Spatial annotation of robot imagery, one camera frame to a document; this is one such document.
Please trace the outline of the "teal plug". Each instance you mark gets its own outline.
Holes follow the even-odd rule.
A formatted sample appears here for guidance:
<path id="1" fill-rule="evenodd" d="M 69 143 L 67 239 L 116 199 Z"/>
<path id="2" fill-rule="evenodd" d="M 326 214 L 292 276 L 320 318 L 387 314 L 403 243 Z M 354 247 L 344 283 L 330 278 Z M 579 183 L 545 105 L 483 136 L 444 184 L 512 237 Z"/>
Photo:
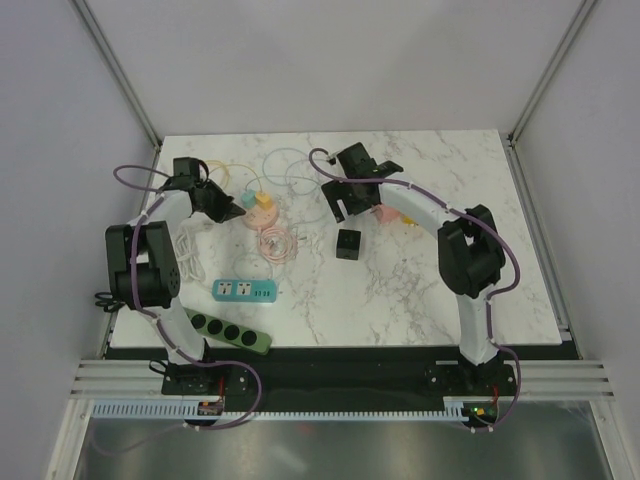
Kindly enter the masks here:
<path id="1" fill-rule="evenodd" d="M 241 195 L 243 207 L 250 210 L 256 205 L 256 192 L 254 190 L 246 190 Z"/>

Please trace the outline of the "pink round power socket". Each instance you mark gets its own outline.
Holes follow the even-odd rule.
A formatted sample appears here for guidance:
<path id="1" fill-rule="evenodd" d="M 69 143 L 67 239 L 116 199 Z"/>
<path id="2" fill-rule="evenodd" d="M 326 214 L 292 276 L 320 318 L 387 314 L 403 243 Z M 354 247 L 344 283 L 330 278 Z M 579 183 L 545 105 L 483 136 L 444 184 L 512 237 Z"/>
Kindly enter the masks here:
<path id="1" fill-rule="evenodd" d="M 269 209 L 254 206 L 246 212 L 242 217 L 242 221 L 248 229 L 262 231 L 274 226 L 278 217 L 279 210 L 277 206 L 272 206 Z"/>

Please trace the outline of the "yellow plug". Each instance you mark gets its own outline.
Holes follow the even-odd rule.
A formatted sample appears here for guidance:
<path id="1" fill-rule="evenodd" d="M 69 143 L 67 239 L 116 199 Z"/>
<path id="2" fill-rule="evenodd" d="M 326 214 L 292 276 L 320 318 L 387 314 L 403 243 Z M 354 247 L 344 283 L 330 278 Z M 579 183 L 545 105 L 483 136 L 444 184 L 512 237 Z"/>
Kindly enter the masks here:
<path id="1" fill-rule="evenodd" d="M 256 204 L 263 210 L 270 210 L 273 207 L 273 199 L 266 192 L 257 192 L 255 199 Z"/>

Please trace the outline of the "black cube adapter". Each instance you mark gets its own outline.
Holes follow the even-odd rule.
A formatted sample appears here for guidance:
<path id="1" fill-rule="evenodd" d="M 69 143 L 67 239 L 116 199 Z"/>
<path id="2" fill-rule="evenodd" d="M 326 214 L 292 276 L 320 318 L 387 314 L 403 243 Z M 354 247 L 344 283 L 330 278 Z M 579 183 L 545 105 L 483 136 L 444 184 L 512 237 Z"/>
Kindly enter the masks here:
<path id="1" fill-rule="evenodd" d="M 336 242 L 336 257 L 343 260 L 359 259 L 361 232 L 351 229 L 340 229 Z"/>

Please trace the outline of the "pink cube plug adapter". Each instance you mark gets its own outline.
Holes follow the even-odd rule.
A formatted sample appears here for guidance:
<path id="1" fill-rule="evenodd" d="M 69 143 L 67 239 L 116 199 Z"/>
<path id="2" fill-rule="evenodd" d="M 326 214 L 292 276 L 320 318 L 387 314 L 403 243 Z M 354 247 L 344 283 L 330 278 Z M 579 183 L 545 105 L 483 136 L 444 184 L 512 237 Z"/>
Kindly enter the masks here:
<path id="1" fill-rule="evenodd" d="M 386 205 L 375 206 L 372 209 L 372 213 L 374 214 L 378 223 L 381 225 L 388 224 L 402 216 L 399 211 Z"/>

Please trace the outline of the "teal power strip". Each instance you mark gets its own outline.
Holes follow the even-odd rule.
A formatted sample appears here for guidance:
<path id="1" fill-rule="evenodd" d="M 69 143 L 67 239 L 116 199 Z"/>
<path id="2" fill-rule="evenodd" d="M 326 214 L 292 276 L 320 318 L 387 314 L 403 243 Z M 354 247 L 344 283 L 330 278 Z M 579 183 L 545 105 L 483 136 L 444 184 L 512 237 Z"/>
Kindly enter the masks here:
<path id="1" fill-rule="evenodd" d="M 212 297 L 227 303 L 274 303 L 277 299 L 277 285 L 273 280 L 215 280 L 211 289 Z"/>

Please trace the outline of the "green power strip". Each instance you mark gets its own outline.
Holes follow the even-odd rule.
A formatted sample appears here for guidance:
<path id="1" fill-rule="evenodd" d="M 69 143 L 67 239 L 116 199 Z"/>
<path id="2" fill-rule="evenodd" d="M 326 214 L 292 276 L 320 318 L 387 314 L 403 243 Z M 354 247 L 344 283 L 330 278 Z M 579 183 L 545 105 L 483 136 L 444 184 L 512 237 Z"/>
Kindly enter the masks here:
<path id="1" fill-rule="evenodd" d="M 271 337 L 261 331 L 185 309 L 194 329 L 203 336 L 259 355 L 266 355 L 271 348 Z"/>

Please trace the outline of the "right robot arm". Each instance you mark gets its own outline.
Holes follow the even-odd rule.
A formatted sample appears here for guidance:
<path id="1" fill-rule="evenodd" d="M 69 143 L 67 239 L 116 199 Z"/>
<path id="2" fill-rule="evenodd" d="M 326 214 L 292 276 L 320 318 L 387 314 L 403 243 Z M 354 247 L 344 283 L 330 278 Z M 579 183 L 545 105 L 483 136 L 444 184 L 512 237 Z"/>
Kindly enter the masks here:
<path id="1" fill-rule="evenodd" d="M 384 206 L 410 218 L 436 239 L 439 275 L 458 305 L 459 350 L 466 360 L 458 368 L 458 381 L 469 393 L 483 392 L 494 381 L 489 362 L 498 355 L 484 303 L 506 263 L 490 210 L 478 205 L 459 211 L 447 205 L 413 182 L 395 162 L 378 164 L 360 142 L 335 154 L 315 148 L 309 161 L 329 179 L 321 189 L 338 223 Z"/>

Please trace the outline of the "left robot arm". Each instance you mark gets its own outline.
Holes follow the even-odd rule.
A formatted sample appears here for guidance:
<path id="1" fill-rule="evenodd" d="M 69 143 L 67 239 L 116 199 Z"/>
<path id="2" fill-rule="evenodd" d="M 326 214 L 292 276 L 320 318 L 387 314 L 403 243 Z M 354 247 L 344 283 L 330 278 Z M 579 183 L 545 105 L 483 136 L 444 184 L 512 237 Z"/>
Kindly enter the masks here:
<path id="1" fill-rule="evenodd" d="M 109 288 L 115 300 L 138 312 L 161 339 L 174 364 L 188 364 L 185 382 L 208 393 L 219 369 L 204 360 L 207 345 L 179 299 L 181 276 L 172 235 L 195 213 L 217 224 L 242 217 L 246 210 L 209 178 L 206 163 L 193 157 L 173 160 L 173 174 L 152 203 L 126 224 L 105 232 Z"/>

